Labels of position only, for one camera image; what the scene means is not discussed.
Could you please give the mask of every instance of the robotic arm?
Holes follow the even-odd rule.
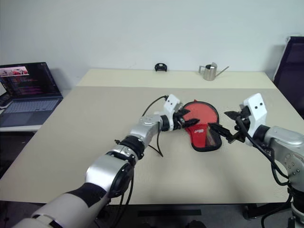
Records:
[[[159,131],[173,131],[195,125],[198,119],[183,120],[188,110],[174,95],[166,96],[164,110],[143,116],[128,136],[87,170],[85,183],[52,200],[23,219],[16,228],[83,228],[94,221],[111,198],[122,195],[133,177],[136,163]]]
[[[277,126],[265,126],[267,111],[261,94],[249,97],[240,107],[241,112],[225,112],[229,118],[236,121],[236,134],[232,135],[228,129],[217,123],[210,123],[210,127],[224,136],[229,143],[238,140],[262,150],[263,154],[272,162],[272,169],[277,167],[274,160],[283,164],[288,173],[288,176],[285,175],[288,178],[288,182],[286,182],[288,192],[294,199],[291,204],[294,216],[292,226],[303,228],[304,135]]]

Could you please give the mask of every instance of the laptop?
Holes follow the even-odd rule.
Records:
[[[42,125],[63,99],[45,62],[2,65],[0,82],[12,98],[0,127]]]

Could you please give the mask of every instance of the laptop touchpad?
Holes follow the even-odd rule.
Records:
[[[24,126],[33,113],[12,113],[3,122],[2,127],[6,126]]]

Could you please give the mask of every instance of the laptop screen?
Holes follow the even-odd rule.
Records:
[[[13,98],[61,96],[45,62],[2,65],[0,82]]]

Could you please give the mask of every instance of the laptop keyboard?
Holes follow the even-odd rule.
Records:
[[[5,110],[5,113],[24,113],[52,111],[58,100],[13,102]]]

